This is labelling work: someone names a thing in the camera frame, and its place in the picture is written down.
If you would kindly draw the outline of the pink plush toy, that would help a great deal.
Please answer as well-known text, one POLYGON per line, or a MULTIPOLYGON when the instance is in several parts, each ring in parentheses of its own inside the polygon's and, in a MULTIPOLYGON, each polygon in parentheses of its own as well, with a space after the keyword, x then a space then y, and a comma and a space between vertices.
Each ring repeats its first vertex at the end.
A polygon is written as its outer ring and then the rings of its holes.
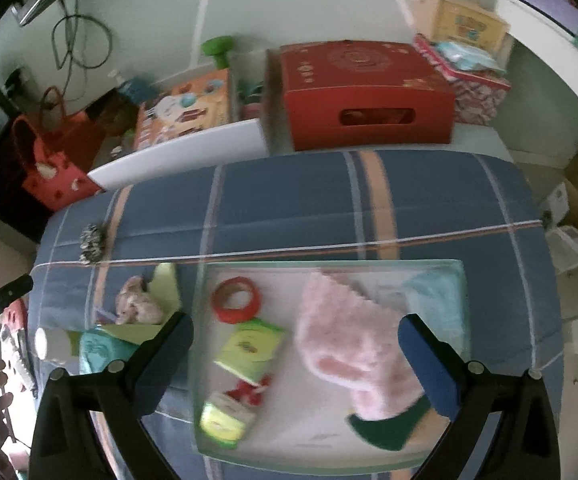
POLYGON ((115 299, 115 323, 158 325, 163 321, 162 308, 147 293, 141 276, 132 276, 115 299))

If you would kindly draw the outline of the light blue face mask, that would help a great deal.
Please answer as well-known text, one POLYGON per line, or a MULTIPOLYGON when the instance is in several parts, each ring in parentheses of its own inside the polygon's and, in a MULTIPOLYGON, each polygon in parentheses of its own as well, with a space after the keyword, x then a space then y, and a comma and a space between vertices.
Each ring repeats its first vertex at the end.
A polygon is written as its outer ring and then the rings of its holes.
POLYGON ((400 284, 381 283, 376 297, 384 307, 416 313, 439 339, 463 340, 464 304, 455 278, 440 271, 421 272, 400 284))

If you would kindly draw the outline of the light green cloth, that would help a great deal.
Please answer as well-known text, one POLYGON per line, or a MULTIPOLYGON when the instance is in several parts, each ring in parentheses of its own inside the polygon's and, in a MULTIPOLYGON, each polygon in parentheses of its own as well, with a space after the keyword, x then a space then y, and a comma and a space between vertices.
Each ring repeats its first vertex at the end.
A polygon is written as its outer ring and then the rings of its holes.
POLYGON ((164 324, 170 317, 182 307, 181 295, 179 295, 176 270, 173 263, 160 263, 153 270, 152 278, 149 282, 144 279, 147 293, 162 308, 164 313, 163 321, 158 325, 144 324, 123 324, 112 323, 100 324, 99 328, 109 335, 124 341, 137 344, 139 346, 147 340, 151 340, 158 335, 164 324))

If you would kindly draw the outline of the leopard print scrunchie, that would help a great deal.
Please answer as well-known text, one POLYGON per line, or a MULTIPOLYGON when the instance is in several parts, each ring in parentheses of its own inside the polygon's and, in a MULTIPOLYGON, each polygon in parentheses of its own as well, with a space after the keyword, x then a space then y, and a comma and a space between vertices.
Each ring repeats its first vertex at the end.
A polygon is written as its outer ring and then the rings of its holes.
POLYGON ((80 262, 92 266, 102 260, 106 251, 106 228, 100 223, 91 223, 80 233, 80 262))

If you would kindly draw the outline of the red and white stool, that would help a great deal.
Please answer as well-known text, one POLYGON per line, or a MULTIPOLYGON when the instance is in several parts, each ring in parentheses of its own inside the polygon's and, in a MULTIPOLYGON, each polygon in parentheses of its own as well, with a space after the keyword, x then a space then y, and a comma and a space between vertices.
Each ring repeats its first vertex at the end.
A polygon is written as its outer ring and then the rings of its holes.
POLYGON ((28 390, 36 396, 37 385, 33 364, 28 355, 26 322, 27 312, 24 300, 14 300, 2 315, 0 340, 8 348, 6 362, 19 376, 22 390, 28 390))

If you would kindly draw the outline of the white lotion bottle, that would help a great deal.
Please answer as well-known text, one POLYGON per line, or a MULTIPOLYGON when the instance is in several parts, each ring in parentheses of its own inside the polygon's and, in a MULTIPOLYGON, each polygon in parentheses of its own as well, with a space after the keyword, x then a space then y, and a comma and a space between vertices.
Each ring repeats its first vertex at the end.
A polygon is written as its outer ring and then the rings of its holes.
POLYGON ((45 362, 66 364, 80 355, 81 332, 39 327, 34 334, 36 356, 45 362))

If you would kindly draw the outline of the green and tan sponge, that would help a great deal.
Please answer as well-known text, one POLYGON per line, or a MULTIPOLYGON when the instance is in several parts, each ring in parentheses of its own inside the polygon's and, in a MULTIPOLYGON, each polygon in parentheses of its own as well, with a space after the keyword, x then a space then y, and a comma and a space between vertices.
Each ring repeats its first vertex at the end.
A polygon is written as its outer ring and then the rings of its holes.
POLYGON ((426 396, 421 396, 403 413, 382 420, 347 416, 347 426, 365 443, 389 452, 430 450, 449 425, 426 396))

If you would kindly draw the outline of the teal wet wipes pack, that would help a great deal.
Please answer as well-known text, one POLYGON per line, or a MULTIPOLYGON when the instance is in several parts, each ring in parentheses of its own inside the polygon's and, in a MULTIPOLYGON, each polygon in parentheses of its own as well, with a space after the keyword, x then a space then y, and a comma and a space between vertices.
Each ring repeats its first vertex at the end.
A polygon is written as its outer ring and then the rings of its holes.
POLYGON ((101 328, 86 330, 80 336, 80 374, 99 373, 113 361, 128 361, 137 348, 137 344, 115 338, 101 328))

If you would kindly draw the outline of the red felt tote bag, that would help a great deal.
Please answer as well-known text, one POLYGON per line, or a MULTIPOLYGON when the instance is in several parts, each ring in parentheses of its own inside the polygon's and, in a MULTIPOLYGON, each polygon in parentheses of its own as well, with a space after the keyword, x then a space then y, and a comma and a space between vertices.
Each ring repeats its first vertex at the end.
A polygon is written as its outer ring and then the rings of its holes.
POLYGON ((60 110, 57 126, 44 124, 44 114, 33 119, 16 118, 11 127, 14 152, 25 171, 22 186, 51 211, 85 200, 102 192, 88 177, 104 140, 104 132, 86 112, 69 115, 60 90, 49 87, 40 100, 45 105, 53 94, 60 110))

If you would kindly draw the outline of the red ribbon bow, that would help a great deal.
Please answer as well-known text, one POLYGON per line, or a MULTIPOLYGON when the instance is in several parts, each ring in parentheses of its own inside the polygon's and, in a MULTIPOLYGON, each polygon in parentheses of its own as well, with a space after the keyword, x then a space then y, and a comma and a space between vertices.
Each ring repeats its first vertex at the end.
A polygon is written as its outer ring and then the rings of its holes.
POLYGON ((239 402, 242 405, 251 406, 251 408, 257 408, 263 403, 264 393, 271 385, 273 376, 271 374, 265 375, 261 382, 257 385, 250 384, 240 379, 234 389, 226 392, 227 396, 231 399, 239 402))

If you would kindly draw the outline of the pale green shallow tray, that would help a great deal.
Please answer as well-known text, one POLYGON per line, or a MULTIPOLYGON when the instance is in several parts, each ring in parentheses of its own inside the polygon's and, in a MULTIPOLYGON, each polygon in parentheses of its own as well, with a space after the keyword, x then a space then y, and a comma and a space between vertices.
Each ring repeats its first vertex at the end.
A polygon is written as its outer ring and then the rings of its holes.
POLYGON ((400 284, 421 272, 440 271, 455 278, 463 297, 465 336, 449 344, 464 359, 470 356, 470 328, 466 276, 458 260, 306 261, 209 263, 201 271, 201 288, 193 305, 195 341, 189 357, 189 389, 193 420, 212 392, 234 389, 238 379, 214 363, 219 350, 234 330, 219 322, 210 298, 215 287, 228 278, 244 276, 262 294, 261 320, 287 330, 272 364, 273 379, 253 426, 237 448, 223 448, 199 426, 193 428, 198 451, 238 466, 257 467, 287 474, 347 476, 371 474, 420 464, 430 450, 389 452, 374 448, 347 426, 353 408, 346 388, 325 382, 304 365, 295 348, 298 306, 307 278, 321 271, 349 285, 379 304, 381 283, 400 284))

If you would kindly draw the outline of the blue plaid bed cover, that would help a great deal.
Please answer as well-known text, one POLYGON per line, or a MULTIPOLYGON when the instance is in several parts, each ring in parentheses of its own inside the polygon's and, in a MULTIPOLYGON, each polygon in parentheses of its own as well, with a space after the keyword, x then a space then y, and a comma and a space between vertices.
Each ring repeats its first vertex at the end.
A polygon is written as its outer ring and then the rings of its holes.
MULTIPOLYGON (((466 276, 470 356, 493 374, 542 375, 554 421, 562 397, 562 320, 554 268, 521 172, 494 157, 450 151, 304 152, 156 178, 54 214, 39 245, 28 322, 82 334, 112 323, 132 276, 173 263, 193 319, 209 263, 458 260, 466 276), (106 228, 106 251, 80 262, 80 233, 106 228)), ((238 466, 201 454, 189 357, 141 419, 176 479, 325 476, 238 466)), ((90 414, 113 479, 135 479, 103 414, 90 414)), ((500 415, 489 416, 457 479, 477 479, 500 415)))

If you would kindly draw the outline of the orange picture toy box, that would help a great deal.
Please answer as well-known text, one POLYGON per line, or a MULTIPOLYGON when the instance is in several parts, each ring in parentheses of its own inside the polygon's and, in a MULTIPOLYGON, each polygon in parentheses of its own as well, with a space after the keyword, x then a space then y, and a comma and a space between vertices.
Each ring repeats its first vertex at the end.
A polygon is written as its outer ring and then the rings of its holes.
POLYGON ((135 151, 231 122, 231 71, 213 70, 140 104, 135 151))

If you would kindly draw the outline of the green dumbbell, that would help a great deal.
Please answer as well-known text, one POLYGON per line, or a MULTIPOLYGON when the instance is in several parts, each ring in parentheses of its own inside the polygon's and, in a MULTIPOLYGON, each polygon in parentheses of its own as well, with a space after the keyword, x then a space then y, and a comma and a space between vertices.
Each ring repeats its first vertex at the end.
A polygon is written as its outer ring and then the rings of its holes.
POLYGON ((228 56, 233 47, 234 38, 231 36, 214 37, 201 44, 202 53, 213 60, 218 70, 226 70, 231 66, 228 56))

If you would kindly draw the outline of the beige gift bag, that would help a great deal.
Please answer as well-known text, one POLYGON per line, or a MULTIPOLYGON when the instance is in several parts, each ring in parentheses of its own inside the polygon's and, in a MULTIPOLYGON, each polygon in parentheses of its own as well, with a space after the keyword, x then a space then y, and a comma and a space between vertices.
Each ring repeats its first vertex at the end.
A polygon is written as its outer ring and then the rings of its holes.
POLYGON ((433 44, 460 42, 497 55, 510 24, 480 0, 413 0, 414 23, 420 35, 433 44))

